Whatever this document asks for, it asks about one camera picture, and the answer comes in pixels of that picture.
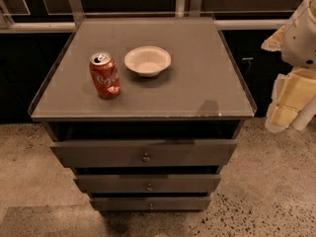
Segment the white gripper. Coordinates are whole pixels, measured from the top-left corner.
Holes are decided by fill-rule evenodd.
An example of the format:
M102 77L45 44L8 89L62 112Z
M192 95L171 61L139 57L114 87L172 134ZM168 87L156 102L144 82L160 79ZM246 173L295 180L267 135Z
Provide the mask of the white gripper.
M261 49L281 51L284 26L264 40ZM272 91L272 102L267 114L265 128L278 133L289 128L301 111L316 95L316 70L295 68L286 76L279 74Z

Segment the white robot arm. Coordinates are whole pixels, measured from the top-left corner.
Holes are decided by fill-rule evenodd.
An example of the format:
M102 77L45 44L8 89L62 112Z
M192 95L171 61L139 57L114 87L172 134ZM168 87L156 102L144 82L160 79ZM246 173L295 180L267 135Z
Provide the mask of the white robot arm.
M286 23L262 43L262 49L279 51L292 66L275 80L265 127L281 132L302 130L315 116L316 0L303 0Z

